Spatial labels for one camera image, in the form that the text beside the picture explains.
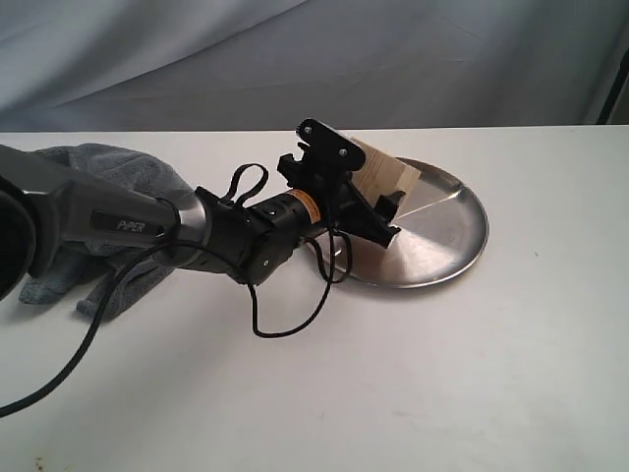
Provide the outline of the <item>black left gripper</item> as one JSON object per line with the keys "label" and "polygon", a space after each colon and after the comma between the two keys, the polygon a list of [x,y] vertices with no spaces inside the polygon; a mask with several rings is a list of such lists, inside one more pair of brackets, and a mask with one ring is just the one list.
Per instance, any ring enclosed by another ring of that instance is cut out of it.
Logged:
{"label": "black left gripper", "polygon": [[296,213],[286,226],[303,237],[313,236],[328,225],[383,248],[401,231],[394,226],[398,210],[407,194],[396,190],[380,195],[374,207],[352,183],[352,174],[366,162],[363,150],[348,137],[314,119],[307,118],[296,128],[303,151],[297,160],[291,153],[279,158],[277,171],[289,190],[259,202],[250,210],[269,220],[279,220],[281,209]]}

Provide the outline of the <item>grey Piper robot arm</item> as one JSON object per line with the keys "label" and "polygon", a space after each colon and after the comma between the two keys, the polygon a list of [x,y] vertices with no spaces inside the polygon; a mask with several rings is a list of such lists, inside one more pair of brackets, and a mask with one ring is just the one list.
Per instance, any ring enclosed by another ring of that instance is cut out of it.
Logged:
{"label": "grey Piper robot arm", "polygon": [[302,157],[279,158],[285,192],[265,201],[232,180],[217,196],[204,188],[159,197],[108,183],[64,163],[1,149],[1,290],[39,276],[65,243],[151,248],[171,267],[225,273],[261,284],[303,242],[325,231],[387,247],[411,185],[397,159],[306,119],[297,128]]}

